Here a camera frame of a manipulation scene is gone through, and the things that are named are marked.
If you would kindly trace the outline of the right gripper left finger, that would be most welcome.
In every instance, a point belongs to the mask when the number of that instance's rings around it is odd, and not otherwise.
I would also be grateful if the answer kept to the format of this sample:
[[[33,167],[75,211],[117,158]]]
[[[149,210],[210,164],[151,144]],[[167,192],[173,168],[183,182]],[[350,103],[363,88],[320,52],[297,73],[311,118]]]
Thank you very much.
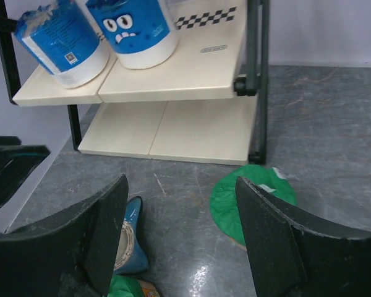
[[[128,190],[122,175],[81,202],[0,233],[0,296],[107,296]]]

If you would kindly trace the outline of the blue roll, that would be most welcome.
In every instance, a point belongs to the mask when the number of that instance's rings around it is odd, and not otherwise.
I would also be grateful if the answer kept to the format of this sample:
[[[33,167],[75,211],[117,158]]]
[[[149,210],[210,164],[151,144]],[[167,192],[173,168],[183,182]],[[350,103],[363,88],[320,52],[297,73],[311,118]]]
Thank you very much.
[[[87,1],[104,37],[127,69],[148,69],[165,62],[179,39],[165,1]]]
[[[82,86],[106,67],[110,53],[76,1],[53,1],[27,11],[14,35],[64,88]]]

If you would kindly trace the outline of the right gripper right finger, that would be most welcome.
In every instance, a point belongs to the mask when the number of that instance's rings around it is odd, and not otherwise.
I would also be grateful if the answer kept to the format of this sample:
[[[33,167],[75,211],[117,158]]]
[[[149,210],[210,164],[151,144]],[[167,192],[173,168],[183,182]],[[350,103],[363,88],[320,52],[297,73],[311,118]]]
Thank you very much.
[[[371,296],[371,231],[320,218],[245,178],[236,200],[257,296]]]

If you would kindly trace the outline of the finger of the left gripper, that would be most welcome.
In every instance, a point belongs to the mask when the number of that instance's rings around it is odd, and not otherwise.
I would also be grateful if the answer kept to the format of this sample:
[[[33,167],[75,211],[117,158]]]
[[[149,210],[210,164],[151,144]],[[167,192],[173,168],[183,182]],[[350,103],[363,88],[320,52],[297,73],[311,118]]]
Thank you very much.
[[[16,136],[0,136],[0,208],[47,156],[44,145],[24,145]]]

